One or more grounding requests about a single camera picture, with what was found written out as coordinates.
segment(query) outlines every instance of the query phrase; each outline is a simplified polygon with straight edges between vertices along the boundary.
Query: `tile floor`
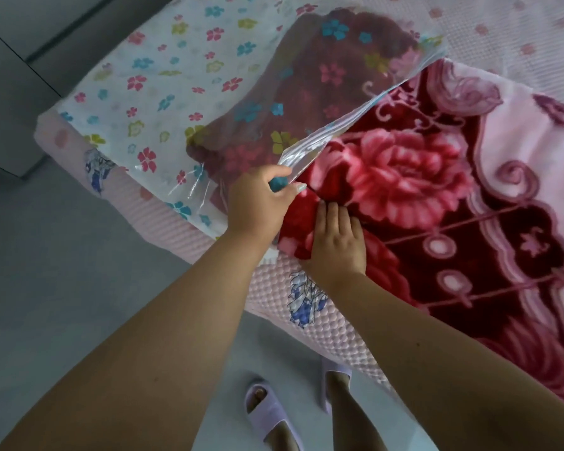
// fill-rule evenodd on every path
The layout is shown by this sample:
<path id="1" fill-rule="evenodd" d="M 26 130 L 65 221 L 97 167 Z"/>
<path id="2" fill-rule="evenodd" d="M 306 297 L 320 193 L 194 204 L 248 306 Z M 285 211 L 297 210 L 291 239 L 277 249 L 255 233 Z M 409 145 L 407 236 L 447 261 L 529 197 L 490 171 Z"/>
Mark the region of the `tile floor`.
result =
<path id="1" fill-rule="evenodd" d="M 187 267 L 144 242 L 51 160 L 25 181 L 0 175 L 0 440 L 66 371 Z M 317 405 L 318 355 L 245 314 L 194 450 L 266 449 L 242 409 L 256 375 L 276 389 L 306 451 L 332 449 L 331 419 Z M 369 379 L 356 374 L 352 391 L 389 451 L 436 449 Z"/>

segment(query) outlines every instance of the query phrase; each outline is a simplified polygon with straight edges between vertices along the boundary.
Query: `vacuum storage bag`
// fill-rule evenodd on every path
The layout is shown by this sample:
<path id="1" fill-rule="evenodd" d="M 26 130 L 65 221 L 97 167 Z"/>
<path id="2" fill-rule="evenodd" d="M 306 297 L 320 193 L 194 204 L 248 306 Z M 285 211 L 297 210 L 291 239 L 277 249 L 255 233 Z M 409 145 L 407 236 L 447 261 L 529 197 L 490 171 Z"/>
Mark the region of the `vacuum storage bag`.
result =
<path id="1" fill-rule="evenodd" d="M 174 0 L 60 103 L 102 155 L 213 237 L 250 167 L 291 180 L 443 38 L 346 0 Z"/>

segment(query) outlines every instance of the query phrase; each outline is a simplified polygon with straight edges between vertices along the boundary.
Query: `textured fabric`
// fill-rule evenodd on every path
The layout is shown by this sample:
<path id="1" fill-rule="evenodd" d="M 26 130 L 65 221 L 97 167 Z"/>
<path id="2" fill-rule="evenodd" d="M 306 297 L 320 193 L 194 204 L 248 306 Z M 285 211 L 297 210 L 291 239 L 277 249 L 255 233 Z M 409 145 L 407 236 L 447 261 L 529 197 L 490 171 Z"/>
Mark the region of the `textured fabric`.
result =
<path id="1" fill-rule="evenodd" d="M 470 66 L 492 69 L 564 101 L 564 20 L 561 20 L 564 18 L 564 0 L 357 1 L 396 18 L 431 18 L 438 22 L 448 39 L 450 57 Z M 487 34 L 479 33 L 485 31 L 478 28 L 479 24 L 487 27 Z M 522 48 L 529 43 L 535 46 L 535 51 L 525 54 Z M 492 80 L 502 89 L 504 104 L 500 107 L 503 108 L 511 107 L 512 93 L 528 96 L 532 93 L 524 86 L 497 77 L 486 75 L 485 80 Z M 510 115 L 521 113 L 519 107 L 508 112 Z M 548 123 L 545 120 L 539 129 L 549 129 Z M 512 142 L 507 143 L 504 153 L 498 148 L 499 153 L 510 154 L 513 146 L 522 146 L 524 140 L 534 135 L 527 129 L 532 126 L 527 120 L 519 118 L 516 124 L 518 127 L 513 130 L 509 127 L 505 133 Z M 40 117 L 35 138 L 60 166 L 92 191 L 84 169 L 85 152 L 92 147 L 56 112 L 49 111 Z M 497 162 L 506 159 L 497 158 Z M 552 166 L 552 171 L 556 171 L 552 176 L 556 178 L 564 172 L 564 155 L 557 152 L 545 151 L 536 161 Z M 546 174 L 541 176 L 545 181 Z M 102 197 L 146 241 L 170 250 L 190 263 L 195 262 L 212 243 L 209 237 L 193 229 L 123 171 L 111 171 L 102 185 Z M 556 196 L 544 194 L 541 199 L 551 201 L 561 192 L 555 190 Z M 554 205 L 554 210 L 561 220 L 560 234 L 564 235 L 564 207 Z M 385 380 L 353 327 L 305 277 L 293 258 L 280 254 L 275 266 L 262 266 L 256 270 L 246 309 L 269 319 L 318 353 L 351 365 L 378 381 Z"/>
<path id="2" fill-rule="evenodd" d="M 287 148 L 285 164 L 294 166 L 368 110 L 376 95 L 362 92 L 364 83 L 382 94 L 444 56 L 442 37 L 421 25 L 415 38 L 389 18 L 347 5 L 174 0 L 59 110 L 182 218 L 220 236 L 226 185 L 238 173 L 276 164 Z M 187 143 L 195 147 L 190 155 L 180 148 Z M 196 150 L 203 146 L 209 150 Z"/>
<path id="3" fill-rule="evenodd" d="M 439 60 L 299 180 L 281 251 L 309 258 L 320 199 L 346 205 L 372 280 L 564 399 L 563 104 Z"/>

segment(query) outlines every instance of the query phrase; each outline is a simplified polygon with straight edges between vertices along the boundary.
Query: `blue cartoon figure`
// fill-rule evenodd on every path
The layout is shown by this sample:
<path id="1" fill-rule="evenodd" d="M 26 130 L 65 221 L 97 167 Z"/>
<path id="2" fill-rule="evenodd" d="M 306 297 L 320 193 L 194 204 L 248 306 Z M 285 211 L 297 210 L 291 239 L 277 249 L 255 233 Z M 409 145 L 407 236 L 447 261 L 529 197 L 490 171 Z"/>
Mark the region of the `blue cartoon figure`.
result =
<path id="1" fill-rule="evenodd" d="M 92 189 L 99 195 L 105 189 L 103 181 L 109 175 L 109 172 L 115 167 L 115 164 L 100 154 L 95 148 L 86 152 L 86 174 L 88 181 L 92 185 Z"/>
<path id="2" fill-rule="evenodd" d="M 290 274 L 290 295 L 288 304 L 290 321 L 304 328 L 313 323 L 316 311 L 326 305 L 328 296 L 311 280 L 304 271 Z"/>

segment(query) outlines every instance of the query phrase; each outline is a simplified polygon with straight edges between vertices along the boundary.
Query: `red blanket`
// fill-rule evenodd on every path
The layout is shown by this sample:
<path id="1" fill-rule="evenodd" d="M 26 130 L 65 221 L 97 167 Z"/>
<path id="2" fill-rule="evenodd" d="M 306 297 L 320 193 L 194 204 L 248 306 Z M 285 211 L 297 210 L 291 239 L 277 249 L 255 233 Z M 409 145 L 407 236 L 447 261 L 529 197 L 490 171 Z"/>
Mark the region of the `red blanket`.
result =
<path id="1" fill-rule="evenodd" d="M 532 95 L 531 104 L 541 106 Z M 492 189 L 480 148 L 487 114 L 503 103 L 479 77 L 439 61 L 329 143 L 298 178 L 279 249 L 310 257 L 317 202 L 346 205 L 365 229 L 367 275 L 423 312 L 477 339 L 564 399 L 564 239 L 538 178 L 519 161 Z"/>

